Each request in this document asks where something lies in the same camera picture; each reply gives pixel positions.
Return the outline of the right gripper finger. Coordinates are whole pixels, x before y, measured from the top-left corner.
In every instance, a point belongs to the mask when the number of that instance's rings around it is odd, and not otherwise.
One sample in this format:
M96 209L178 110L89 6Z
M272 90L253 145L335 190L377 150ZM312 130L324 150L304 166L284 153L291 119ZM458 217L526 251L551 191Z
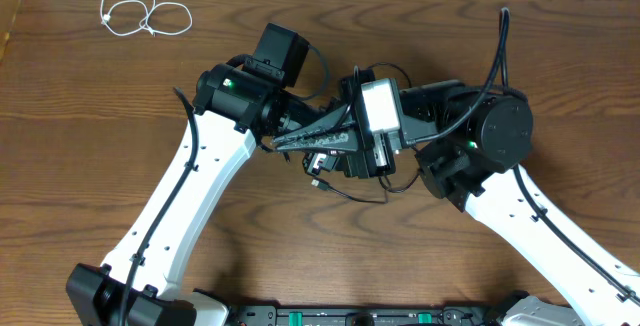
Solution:
M321 152L329 154L353 153L360 149L354 133L333 133L285 142L276 147L278 152Z
M354 123L352 106L342 105L308 126L273 138L272 143L277 147L285 142L333 133L354 133L356 135Z

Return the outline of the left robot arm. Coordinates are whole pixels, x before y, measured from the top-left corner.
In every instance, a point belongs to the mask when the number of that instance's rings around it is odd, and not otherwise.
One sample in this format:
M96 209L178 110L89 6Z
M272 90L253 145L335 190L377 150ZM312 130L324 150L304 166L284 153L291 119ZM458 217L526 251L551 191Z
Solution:
M255 51L204 72L176 154L145 207L97 266L79 263L66 293L84 325L222 325L229 307L182 290L193 249L218 201L264 136L288 133L317 113L292 87L313 46L270 23Z

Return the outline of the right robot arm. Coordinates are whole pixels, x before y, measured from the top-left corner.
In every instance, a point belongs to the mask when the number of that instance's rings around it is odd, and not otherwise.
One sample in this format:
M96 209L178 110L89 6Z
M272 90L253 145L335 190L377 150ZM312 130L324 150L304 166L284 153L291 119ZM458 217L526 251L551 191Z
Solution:
M504 86L450 80L399 88L371 71L348 78L342 101L314 122L275 139L281 151L312 157L308 171L342 170L385 178L394 156L411 149L417 175L517 250L568 302L566 318L585 325L635 325L639 275L566 216L530 178L527 99Z

